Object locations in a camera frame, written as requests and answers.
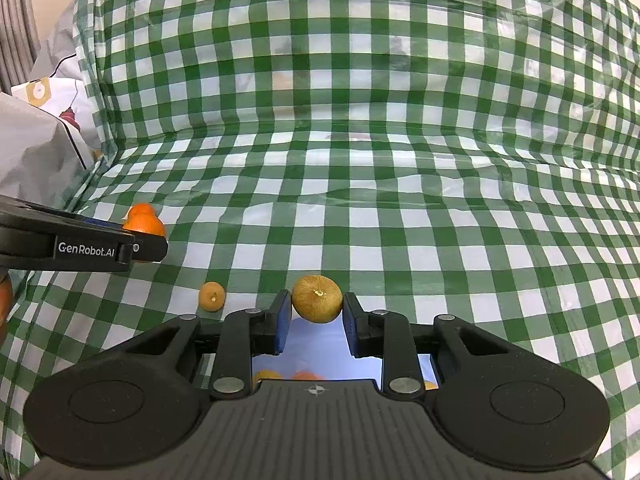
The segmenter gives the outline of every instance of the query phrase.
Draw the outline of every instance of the tablecloth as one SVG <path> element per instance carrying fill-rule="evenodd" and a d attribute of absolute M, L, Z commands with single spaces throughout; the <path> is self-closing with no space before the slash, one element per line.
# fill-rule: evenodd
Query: tablecloth
<path fill-rule="evenodd" d="M 4 467 L 38 378 L 177 314 L 318 273 L 449 312 L 606 395 L 640 474 L 638 9 L 627 0 L 78 0 L 104 158 L 69 208 L 152 202 L 161 264 L 35 272 L 0 351 Z"/>

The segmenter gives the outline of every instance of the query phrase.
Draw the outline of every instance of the silver bolt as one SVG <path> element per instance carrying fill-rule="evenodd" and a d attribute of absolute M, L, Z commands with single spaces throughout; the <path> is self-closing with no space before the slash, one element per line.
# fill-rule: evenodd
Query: silver bolt
<path fill-rule="evenodd" d="M 420 390 L 420 383 L 411 377 L 398 377 L 389 383 L 396 394 L 411 395 Z"/>
<path fill-rule="evenodd" d="M 213 383 L 213 389 L 219 394 L 236 394 L 244 388 L 244 381 L 237 377 L 220 377 Z"/>

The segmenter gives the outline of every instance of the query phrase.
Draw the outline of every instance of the ribbed gray surface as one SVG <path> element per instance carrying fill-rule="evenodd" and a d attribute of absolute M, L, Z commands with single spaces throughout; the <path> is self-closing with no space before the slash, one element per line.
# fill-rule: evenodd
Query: ribbed gray surface
<path fill-rule="evenodd" d="M 326 390 L 315 395 L 315 384 Z M 476 462 L 435 430 L 424 410 L 392 402 L 372 381 L 264 381 L 214 404 L 180 447 L 144 465 L 79 471 L 45 459 L 28 480 L 595 480 L 584 464 L 514 473 Z"/>
<path fill-rule="evenodd" d="M 28 80 L 39 48 L 31 0 L 0 0 L 0 91 Z"/>

